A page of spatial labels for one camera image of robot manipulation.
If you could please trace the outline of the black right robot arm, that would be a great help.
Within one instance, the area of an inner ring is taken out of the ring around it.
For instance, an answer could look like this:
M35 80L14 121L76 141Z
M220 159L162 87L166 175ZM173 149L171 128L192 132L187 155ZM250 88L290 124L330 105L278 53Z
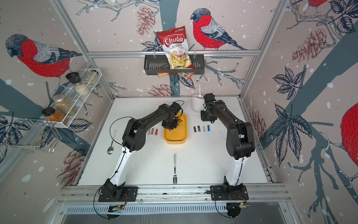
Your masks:
M201 120L215 123L219 119L227 129L226 149L233 158L228 173L224 176L225 192L238 190L242 186L242 176L248 158L255 151L253 126L237 118L222 100L216 100L214 94L204 95L204 110Z

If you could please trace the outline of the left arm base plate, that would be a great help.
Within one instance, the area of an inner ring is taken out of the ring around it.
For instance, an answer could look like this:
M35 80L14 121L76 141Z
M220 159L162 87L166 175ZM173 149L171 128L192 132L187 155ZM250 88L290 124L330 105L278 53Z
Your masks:
M117 189L110 187L103 187L100 190L99 202L135 202L139 188L134 187L119 187Z

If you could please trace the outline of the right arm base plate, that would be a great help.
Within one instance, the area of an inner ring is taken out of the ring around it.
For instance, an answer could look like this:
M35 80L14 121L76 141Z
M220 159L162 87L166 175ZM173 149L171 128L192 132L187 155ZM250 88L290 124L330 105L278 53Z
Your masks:
M229 188L222 185L211 185L210 194L213 201L249 200L247 188L243 184Z

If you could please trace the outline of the yellow plastic storage box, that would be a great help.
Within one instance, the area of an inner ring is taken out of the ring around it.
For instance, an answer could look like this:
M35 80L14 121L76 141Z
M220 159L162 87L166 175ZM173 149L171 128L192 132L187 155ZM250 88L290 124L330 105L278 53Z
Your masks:
M187 128L187 117L183 114L179 121L178 125L173 130L164 129L164 139L168 144L178 145L185 143L188 135Z

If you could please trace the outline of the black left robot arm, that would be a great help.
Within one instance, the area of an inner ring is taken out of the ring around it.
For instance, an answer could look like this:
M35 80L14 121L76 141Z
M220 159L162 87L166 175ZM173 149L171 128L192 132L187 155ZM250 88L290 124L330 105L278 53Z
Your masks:
M116 165L112 176L103 185L103 189L109 191L114 197L121 196L125 185L129 163L137 151L145 145L146 133L158 123L168 130L174 130L178 126L178 113L183 114L181 105L173 102L171 105L162 104L151 114L135 119L131 118L125 128L120 146L123 148L122 156Z

